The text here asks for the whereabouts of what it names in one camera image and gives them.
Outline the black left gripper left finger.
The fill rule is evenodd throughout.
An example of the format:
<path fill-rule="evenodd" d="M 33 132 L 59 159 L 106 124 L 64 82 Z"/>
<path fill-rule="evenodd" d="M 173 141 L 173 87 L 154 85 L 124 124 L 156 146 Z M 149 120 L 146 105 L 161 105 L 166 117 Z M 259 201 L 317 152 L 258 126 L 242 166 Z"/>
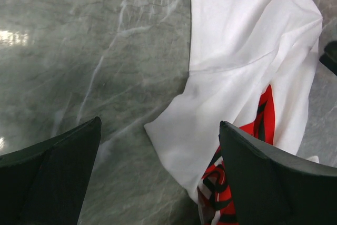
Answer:
<path fill-rule="evenodd" d="M 77 224 L 101 140 L 101 119 L 1 155 L 1 224 Z"/>

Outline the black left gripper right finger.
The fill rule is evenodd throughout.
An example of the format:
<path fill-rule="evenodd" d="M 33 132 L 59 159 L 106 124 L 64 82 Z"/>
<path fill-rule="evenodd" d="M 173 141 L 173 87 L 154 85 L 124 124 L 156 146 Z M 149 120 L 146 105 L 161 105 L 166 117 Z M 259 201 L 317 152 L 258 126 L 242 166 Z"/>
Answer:
<path fill-rule="evenodd" d="M 219 141 L 239 224 L 336 224 L 336 168 L 289 154 L 229 122 Z"/>

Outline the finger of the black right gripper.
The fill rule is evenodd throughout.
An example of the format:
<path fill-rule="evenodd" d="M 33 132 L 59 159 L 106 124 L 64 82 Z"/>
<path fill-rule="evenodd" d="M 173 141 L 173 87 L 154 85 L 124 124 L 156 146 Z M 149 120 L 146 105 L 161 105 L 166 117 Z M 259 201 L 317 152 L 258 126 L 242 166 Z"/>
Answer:
<path fill-rule="evenodd" d="M 319 61 L 337 76 L 337 41 L 331 41 L 325 46 Z"/>

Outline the white t-shirt with red print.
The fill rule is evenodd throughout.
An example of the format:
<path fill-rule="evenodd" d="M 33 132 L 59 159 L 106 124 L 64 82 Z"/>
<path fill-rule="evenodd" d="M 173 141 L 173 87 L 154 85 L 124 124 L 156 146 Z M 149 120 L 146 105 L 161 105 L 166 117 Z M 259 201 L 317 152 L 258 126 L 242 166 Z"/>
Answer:
<path fill-rule="evenodd" d="M 189 78 L 145 125 L 202 224 L 237 224 L 219 143 L 227 121 L 290 154 L 299 150 L 318 63 L 313 0 L 191 0 Z"/>

